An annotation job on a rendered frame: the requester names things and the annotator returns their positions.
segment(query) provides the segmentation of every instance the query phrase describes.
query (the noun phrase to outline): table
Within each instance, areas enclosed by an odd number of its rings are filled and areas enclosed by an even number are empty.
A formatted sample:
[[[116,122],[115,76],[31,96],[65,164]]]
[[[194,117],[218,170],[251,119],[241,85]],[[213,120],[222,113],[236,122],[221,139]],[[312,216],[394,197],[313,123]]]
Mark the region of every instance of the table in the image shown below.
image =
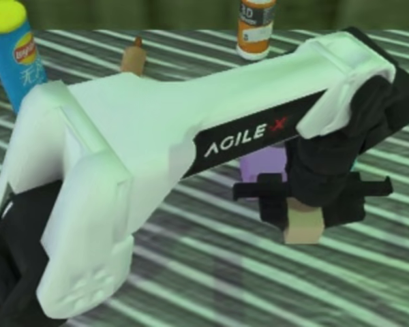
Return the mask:
[[[271,56],[324,32],[276,31]],[[409,31],[370,34],[409,71]],[[117,72],[135,35],[149,53],[149,78],[244,64],[233,31],[43,31],[36,41],[49,78],[73,84]],[[0,167],[13,124],[0,85]],[[283,245],[255,203],[231,200],[236,161],[187,179],[136,234],[126,284],[68,326],[409,326],[409,127],[356,168],[389,175],[395,193],[369,199],[366,221],[328,230],[318,246]]]

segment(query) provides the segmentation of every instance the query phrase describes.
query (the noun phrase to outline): white arm casing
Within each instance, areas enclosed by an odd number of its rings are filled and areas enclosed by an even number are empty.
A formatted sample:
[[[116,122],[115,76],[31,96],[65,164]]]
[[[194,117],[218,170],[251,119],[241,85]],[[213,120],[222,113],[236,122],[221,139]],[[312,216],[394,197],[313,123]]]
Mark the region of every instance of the white arm casing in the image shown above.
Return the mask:
[[[304,138],[328,134],[346,125],[352,96],[374,75],[392,82],[395,68],[338,32],[187,82],[123,73],[34,88],[5,156],[0,208],[8,187],[20,193],[63,180],[42,237],[49,263],[37,297],[45,314],[79,315],[117,291],[129,273],[133,233],[192,165],[197,133],[326,90],[297,130]]]

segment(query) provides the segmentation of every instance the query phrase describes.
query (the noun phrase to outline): white robotic arm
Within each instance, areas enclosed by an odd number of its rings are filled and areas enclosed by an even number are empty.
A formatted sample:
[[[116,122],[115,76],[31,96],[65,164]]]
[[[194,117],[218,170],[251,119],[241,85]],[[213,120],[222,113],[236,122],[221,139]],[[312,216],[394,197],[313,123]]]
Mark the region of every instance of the white robotic arm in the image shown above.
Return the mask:
[[[353,95],[377,75],[392,82],[395,66],[342,31],[187,82],[123,73],[34,88],[3,163],[0,212],[9,191],[62,181],[41,239],[45,315],[66,319],[112,296],[129,273],[133,233],[182,178],[345,127]]]

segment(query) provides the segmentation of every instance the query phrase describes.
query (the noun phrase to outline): yellow lid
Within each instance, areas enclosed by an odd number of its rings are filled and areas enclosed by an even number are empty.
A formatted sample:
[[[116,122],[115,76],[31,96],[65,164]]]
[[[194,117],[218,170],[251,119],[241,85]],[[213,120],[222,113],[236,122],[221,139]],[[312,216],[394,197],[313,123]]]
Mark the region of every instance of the yellow lid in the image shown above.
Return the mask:
[[[0,34],[19,28],[26,20],[26,8],[15,0],[0,0]]]

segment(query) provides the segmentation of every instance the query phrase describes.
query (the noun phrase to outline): green background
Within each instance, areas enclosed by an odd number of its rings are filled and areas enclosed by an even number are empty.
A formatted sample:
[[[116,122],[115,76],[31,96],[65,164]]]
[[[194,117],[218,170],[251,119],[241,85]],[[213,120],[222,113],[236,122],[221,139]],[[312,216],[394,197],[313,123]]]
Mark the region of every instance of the green background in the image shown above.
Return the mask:
[[[239,0],[22,0],[34,29],[233,29]],[[409,29],[409,0],[277,0],[276,29]]]

